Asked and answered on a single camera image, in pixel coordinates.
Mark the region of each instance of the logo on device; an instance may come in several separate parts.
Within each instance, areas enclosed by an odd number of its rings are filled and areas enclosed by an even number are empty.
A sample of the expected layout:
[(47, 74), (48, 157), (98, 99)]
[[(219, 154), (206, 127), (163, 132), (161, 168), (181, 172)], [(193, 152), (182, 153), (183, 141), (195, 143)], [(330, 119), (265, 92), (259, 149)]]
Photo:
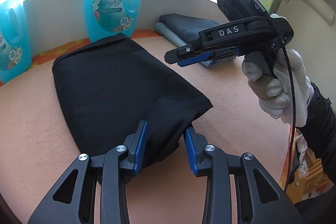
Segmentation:
[(226, 31), (225, 31), (225, 30), (220, 30), (220, 31), (219, 31), (219, 35), (222, 37), (222, 36), (225, 35), (225, 34), (232, 34), (232, 33), (234, 33), (234, 32), (239, 32), (239, 28), (238, 28), (238, 26), (234, 26), (234, 27), (233, 27), (233, 30), (230, 30), (230, 28), (227, 28)]

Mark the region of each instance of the orange patterned table edge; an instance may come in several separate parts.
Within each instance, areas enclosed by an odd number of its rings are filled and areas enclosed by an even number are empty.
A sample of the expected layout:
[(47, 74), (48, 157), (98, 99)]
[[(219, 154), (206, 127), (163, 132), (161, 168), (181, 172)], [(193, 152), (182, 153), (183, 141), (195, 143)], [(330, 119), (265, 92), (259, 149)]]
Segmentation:
[[(157, 32), (155, 32), (153, 30), (135, 30), (133, 32), (131, 38), (136, 39), (136, 38), (160, 37), (160, 36), (161, 36), (160, 34), (158, 34)], [(64, 44), (62, 46), (56, 47), (56, 48), (54, 48), (52, 50), (49, 50), (49, 51), (46, 51), (46, 52), (41, 52), (40, 54), (38, 54), (38, 55), (36, 55), (32, 58), (31, 66), (29, 67), (29, 69), (35, 68), (39, 65), (42, 65), (43, 63), (46, 63), (46, 62), (48, 62), (50, 60), (53, 60), (53, 59), (56, 59), (63, 54), (67, 54), (67, 53), (72, 52), (72, 51), (74, 51), (78, 48), (89, 45), (90, 43), (91, 43), (90, 39), (85, 38), (85, 39), (80, 39), (80, 40), (77, 40), (77, 41), (73, 41), (73, 42)], [(292, 147), (292, 150), (293, 150), (292, 155), (294, 155), (294, 147), (295, 147), (295, 145), (293, 145), (293, 147)], [(283, 164), (283, 170), (281, 172), (280, 180), (278, 182), (278, 184), (282, 188), (284, 188), (286, 178), (287, 178), (288, 160), (289, 160), (289, 152), (287, 152), (285, 162)]]

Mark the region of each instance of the folded clothes stack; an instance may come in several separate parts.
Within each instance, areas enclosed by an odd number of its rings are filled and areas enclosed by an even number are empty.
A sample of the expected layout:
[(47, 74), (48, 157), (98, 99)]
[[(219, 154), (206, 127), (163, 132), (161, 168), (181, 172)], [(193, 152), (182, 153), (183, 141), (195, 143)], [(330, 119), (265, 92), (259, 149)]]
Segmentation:
[[(163, 15), (159, 18), (159, 23), (154, 26), (154, 30), (162, 34), (165, 38), (171, 41), (178, 47), (182, 47), (191, 43), (199, 37), (198, 33), (201, 30), (211, 28), (213, 26), (220, 25), (219, 22), (211, 19), (202, 19), (195, 17), (186, 17), (177, 14)], [(215, 54), (218, 58), (211, 61), (201, 62), (206, 68), (215, 67), (221, 65), (229, 60), (236, 58), (236, 55), (232, 56), (229, 53), (232, 49), (216, 51)], [(189, 64), (188, 60), (184, 60), (178, 63), (180, 66), (186, 66)]]

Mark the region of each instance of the beige wall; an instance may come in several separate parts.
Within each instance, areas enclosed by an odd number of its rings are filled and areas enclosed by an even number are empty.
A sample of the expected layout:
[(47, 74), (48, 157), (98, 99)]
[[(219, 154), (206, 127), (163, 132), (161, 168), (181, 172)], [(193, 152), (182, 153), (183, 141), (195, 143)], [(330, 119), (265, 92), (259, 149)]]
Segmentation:
[(289, 47), (298, 51), (307, 75), (336, 106), (336, 16), (328, 25), (303, 0), (282, 0), (278, 14), (289, 21), (294, 38)]

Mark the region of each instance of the black jacket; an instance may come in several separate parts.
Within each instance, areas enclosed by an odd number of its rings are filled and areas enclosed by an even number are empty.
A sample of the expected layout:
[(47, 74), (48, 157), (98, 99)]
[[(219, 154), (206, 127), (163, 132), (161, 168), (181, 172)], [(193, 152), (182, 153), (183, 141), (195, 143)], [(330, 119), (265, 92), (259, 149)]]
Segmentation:
[[(307, 123), (299, 130), (315, 157), (322, 159), (324, 173), (336, 183), (336, 117), (329, 101), (321, 95), (314, 83), (311, 84), (314, 96), (308, 105)], [(306, 224), (335, 223), (336, 186), (327, 193), (298, 202), (295, 206)]]

